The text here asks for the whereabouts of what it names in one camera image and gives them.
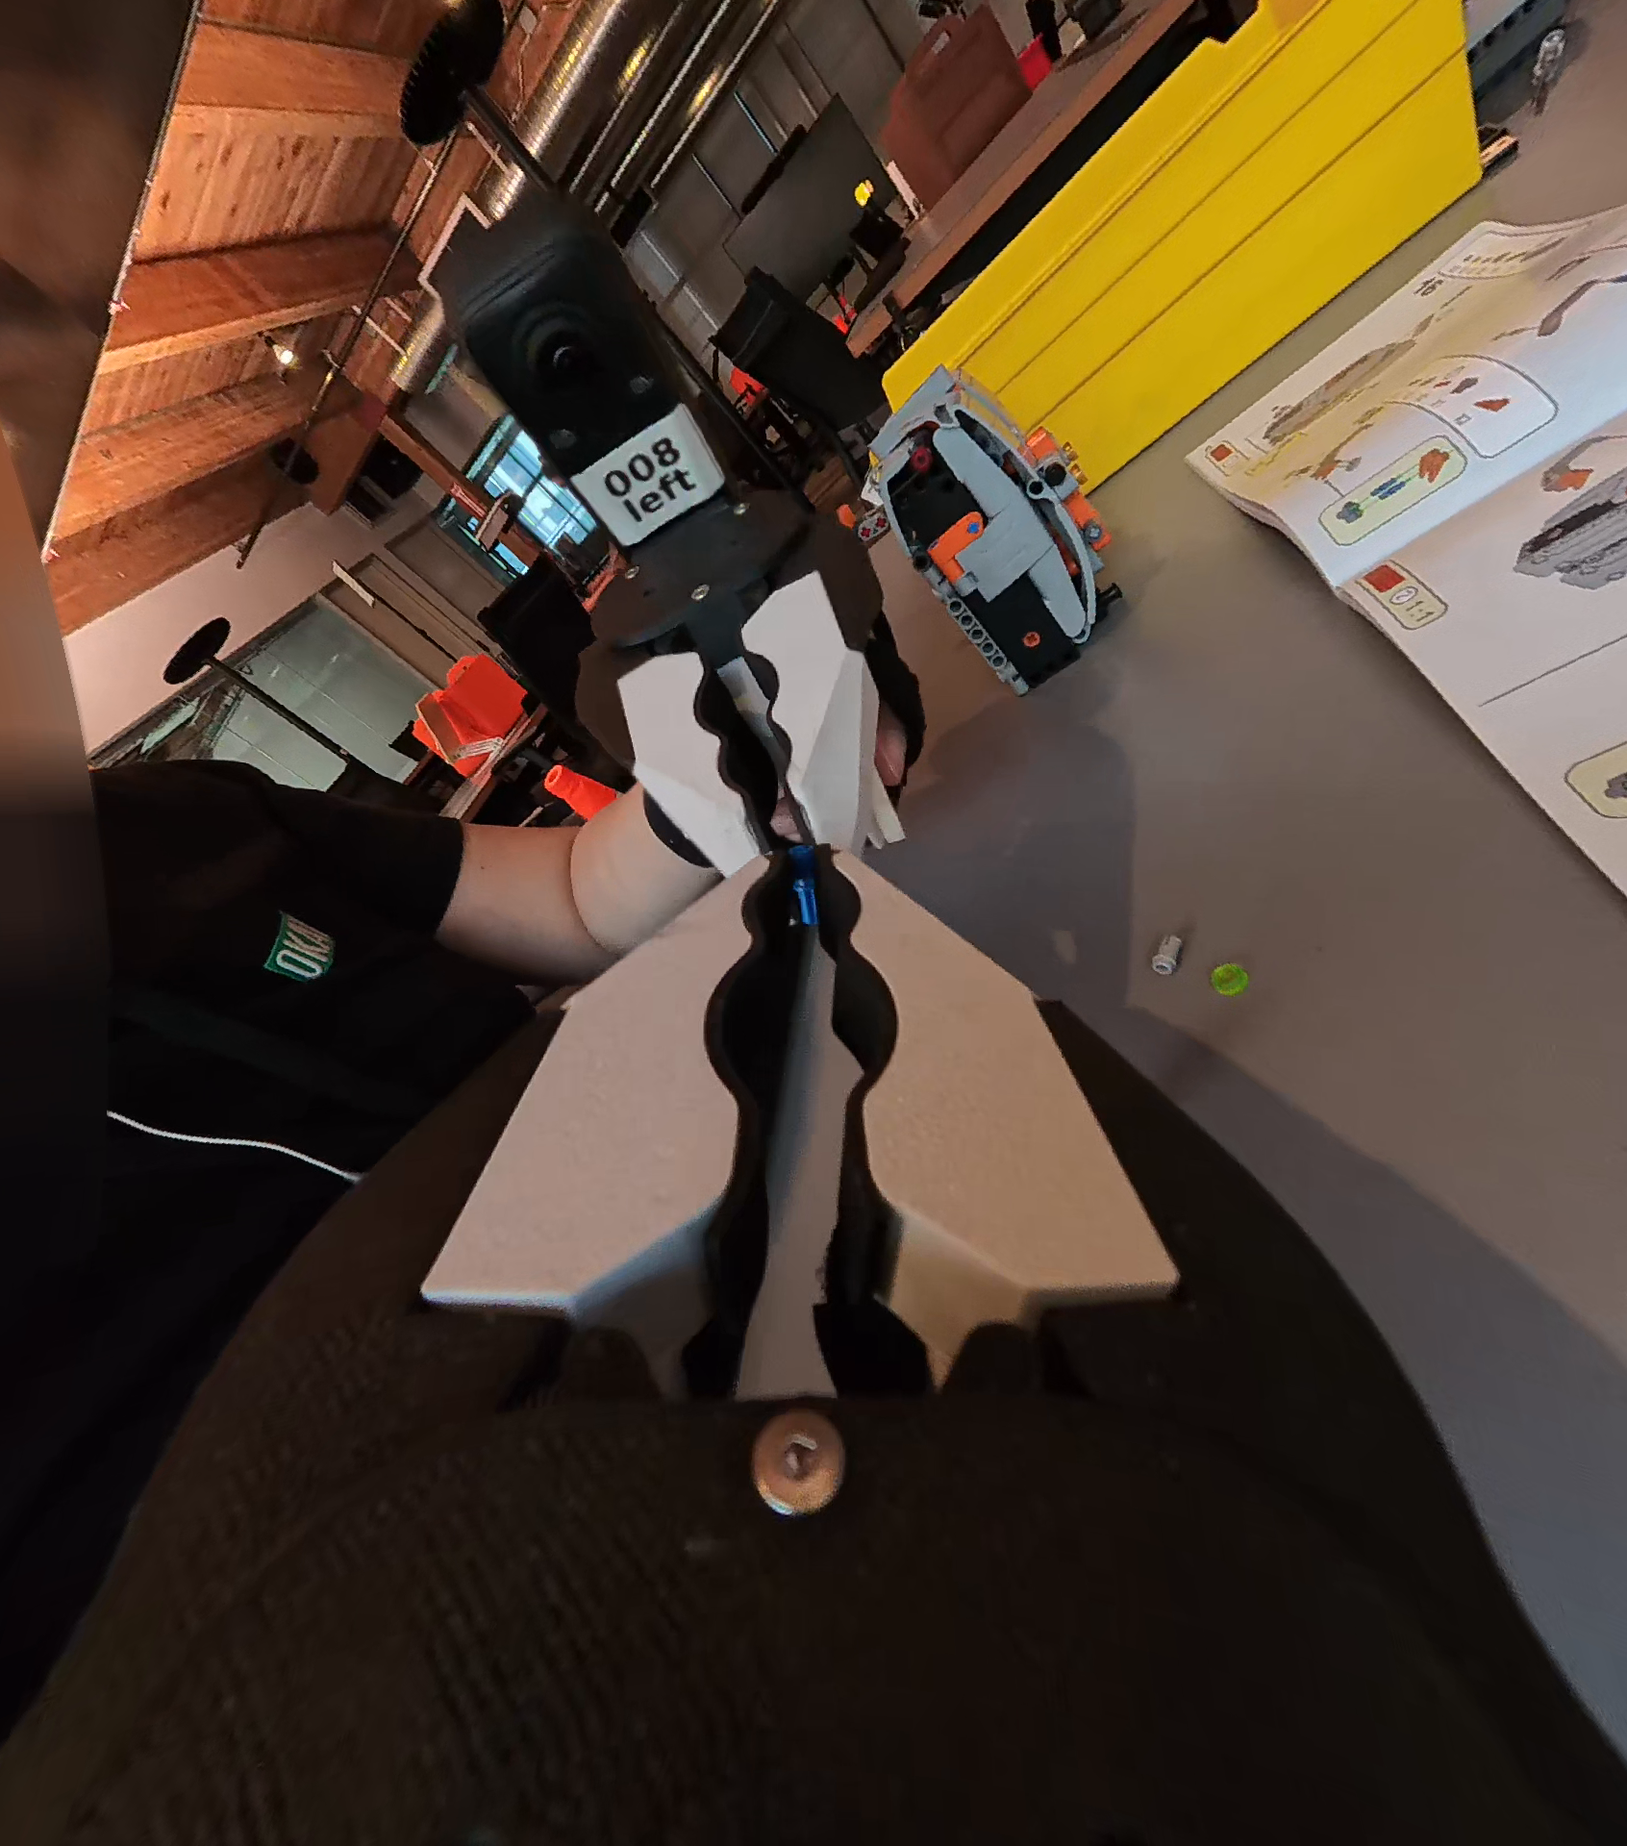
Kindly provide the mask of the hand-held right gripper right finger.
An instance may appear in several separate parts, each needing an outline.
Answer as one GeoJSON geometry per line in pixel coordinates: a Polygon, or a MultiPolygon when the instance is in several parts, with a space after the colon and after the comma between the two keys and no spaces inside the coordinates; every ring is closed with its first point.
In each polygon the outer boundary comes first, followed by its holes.
{"type": "Polygon", "coordinates": [[[826,850],[845,1102],[818,1344],[843,1396],[924,1396],[984,1327],[1159,1302],[1178,1265],[1041,1002],[861,856],[826,850]]]}

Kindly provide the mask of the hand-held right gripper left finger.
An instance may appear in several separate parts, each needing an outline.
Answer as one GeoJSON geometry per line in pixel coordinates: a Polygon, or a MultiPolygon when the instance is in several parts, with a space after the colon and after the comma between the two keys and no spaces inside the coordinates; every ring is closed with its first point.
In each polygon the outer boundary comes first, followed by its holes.
{"type": "Polygon", "coordinates": [[[709,1011],[753,944],[743,902],[764,871],[743,865],[566,1004],[420,1285],[426,1304],[622,1331],[661,1392],[687,1396],[741,1123],[709,1011]]]}

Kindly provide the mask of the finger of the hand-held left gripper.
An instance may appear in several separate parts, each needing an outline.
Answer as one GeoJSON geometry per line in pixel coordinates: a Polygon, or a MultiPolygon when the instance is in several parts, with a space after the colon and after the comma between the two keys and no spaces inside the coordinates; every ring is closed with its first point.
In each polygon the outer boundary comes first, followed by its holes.
{"type": "Polygon", "coordinates": [[[880,769],[880,690],[818,573],[745,623],[737,708],[780,775],[776,819],[791,840],[862,852],[905,838],[880,769]]]}
{"type": "Polygon", "coordinates": [[[618,692],[647,796],[718,871],[778,854],[774,763],[695,652],[645,658],[618,692]]]}

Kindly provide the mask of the person's left forearm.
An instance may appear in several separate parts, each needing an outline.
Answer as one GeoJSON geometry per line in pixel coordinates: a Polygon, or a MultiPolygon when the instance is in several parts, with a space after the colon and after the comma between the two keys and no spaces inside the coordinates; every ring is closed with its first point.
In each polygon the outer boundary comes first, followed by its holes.
{"type": "Polygon", "coordinates": [[[532,985],[584,985],[639,950],[724,875],[672,848],[643,788],[572,827],[461,823],[437,940],[532,985]]]}

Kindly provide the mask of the grey desk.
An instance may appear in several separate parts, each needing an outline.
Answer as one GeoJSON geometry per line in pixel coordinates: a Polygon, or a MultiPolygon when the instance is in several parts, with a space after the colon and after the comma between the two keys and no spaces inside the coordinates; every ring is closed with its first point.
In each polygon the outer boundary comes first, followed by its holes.
{"type": "Polygon", "coordinates": [[[1627,200],[1627,129],[1534,142],[1501,190],[1103,490],[1124,610],[1045,690],[1011,694],[872,552],[928,719],[911,838],[880,865],[1334,1260],[1627,1756],[1627,904],[1393,642],[1187,465],[1468,219],[1627,200]],[[1214,992],[1224,961],[1245,994],[1214,992]]]}

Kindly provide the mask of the grey orange toy robot assembly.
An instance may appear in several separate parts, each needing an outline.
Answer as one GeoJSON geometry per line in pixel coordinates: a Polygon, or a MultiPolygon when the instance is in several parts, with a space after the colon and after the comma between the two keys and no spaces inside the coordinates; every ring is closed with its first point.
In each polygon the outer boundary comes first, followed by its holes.
{"type": "Polygon", "coordinates": [[[1080,454],[939,367],[878,433],[864,496],[945,613],[1014,694],[1072,667],[1126,602],[1080,454]]]}

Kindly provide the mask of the person's black shirt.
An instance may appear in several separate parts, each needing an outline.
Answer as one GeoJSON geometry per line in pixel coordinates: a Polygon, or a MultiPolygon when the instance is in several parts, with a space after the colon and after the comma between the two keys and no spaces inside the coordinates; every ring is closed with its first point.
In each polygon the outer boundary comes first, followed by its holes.
{"type": "Polygon", "coordinates": [[[461,823],[243,763],[89,781],[107,1117],[93,1215],[0,1227],[0,1746],[251,1308],[530,1019],[437,940],[461,823]]]}

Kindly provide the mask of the yellow storage bin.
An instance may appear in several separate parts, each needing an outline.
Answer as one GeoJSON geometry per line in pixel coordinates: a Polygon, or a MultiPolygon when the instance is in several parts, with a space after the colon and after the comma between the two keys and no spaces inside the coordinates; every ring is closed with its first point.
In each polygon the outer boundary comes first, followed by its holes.
{"type": "Polygon", "coordinates": [[[1261,4],[889,367],[889,404],[964,371],[1099,487],[1482,173],[1464,4],[1261,4]]]}

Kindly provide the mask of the open instruction manual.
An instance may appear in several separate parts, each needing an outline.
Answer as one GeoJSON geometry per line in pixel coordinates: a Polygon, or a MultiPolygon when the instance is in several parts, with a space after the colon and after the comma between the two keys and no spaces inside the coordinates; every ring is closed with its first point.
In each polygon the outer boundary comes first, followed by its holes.
{"type": "Polygon", "coordinates": [[[1627,204],[1480,223],[1189,465],[1627,898],[1627,204]]]}

